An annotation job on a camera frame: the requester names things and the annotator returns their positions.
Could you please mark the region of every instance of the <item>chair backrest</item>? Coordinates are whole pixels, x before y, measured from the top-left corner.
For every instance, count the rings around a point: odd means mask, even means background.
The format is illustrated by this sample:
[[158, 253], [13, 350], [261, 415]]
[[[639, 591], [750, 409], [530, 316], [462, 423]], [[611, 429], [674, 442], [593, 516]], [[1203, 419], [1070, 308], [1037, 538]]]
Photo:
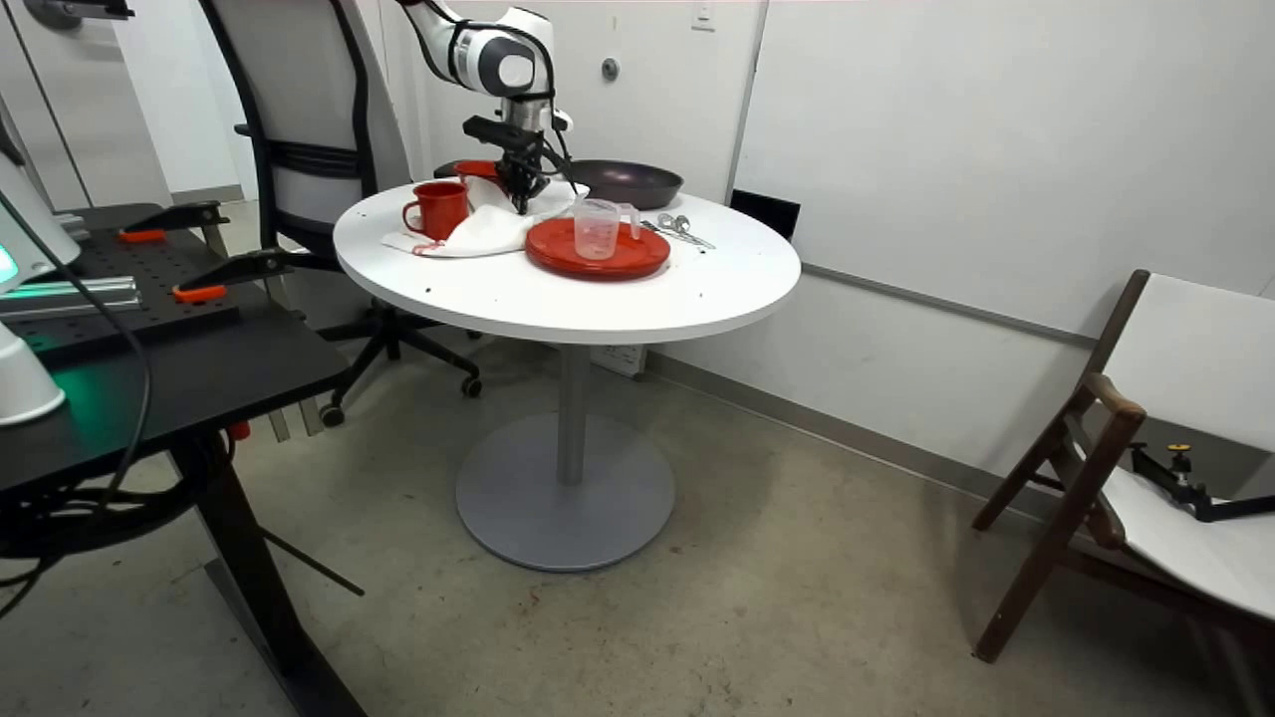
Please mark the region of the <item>chair backrest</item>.
[[261, 245], [330, 254], [333, 218], [407, 182], [399, 121], [354, 0], [200, 0], [253, 153]]
[[1103, 376], [1154, 423], [1275, 450], [1275, 304], [1153, 274]]

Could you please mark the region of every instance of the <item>white chair seat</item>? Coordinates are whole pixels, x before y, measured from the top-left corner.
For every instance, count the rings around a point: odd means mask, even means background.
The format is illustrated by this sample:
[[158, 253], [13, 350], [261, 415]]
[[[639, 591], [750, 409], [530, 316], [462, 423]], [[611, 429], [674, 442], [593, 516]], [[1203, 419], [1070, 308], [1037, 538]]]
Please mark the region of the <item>white chair seat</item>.
[[1126, 550], [1198, 595], [1275, 620], [1275, 516], [1194, 522], [1153, 481], [1118, 465], [1111, 470], [1103, 498], [1123, 527]]

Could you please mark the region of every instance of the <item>black desk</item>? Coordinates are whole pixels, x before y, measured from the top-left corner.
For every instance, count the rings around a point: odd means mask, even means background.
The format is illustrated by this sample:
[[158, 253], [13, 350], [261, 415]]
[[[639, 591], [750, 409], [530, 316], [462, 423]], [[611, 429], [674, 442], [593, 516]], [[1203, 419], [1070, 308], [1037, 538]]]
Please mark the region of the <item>black desk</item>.
[[[175, 458], [178, 481], [192, 490], [261, 648], [299, 711], [362, 712], [299, 627], [218, 439], [232, 423], [330, 391], [345, 372], [341, 356], [261, 294], [237, 304], [237, 319], [146, 344], [146, 356], [155, 401], [138, 458], [158, 450]], [[133, 439], [138, 372], [125, 344], [75, 356], [50, 376], [67, 391], [67, 408], [45, 423], [0, 429], [0, 498], [106, 476]]]

